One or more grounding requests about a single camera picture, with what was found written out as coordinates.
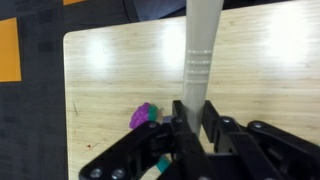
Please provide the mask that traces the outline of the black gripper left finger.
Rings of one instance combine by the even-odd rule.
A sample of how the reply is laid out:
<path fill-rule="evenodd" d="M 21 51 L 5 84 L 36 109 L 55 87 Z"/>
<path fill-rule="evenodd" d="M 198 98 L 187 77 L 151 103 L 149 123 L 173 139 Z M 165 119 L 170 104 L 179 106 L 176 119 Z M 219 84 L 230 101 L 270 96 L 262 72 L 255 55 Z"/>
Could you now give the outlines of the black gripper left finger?
<path fill-rule="evenodd" d="M 102 152 L 79 172 L 79 180 L 139 180 L 165 154 L 172 162 L 157 180 L 218 180 L 181 101 L 167 123 L 148 121 Z"/>

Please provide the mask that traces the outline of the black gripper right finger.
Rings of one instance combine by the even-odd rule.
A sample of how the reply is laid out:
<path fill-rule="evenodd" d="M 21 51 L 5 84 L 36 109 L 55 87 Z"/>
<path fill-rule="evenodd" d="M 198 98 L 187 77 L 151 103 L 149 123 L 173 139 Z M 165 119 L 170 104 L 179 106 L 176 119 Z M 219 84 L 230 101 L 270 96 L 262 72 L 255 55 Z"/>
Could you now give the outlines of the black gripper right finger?
<path fill-rule="evenodd" d="M 240 164 L 249 180 L 320 180 L 320 147 L 312 142 L 259 120 L 244 127 L 210 101 L 202 125 L 218 165 Z"/>

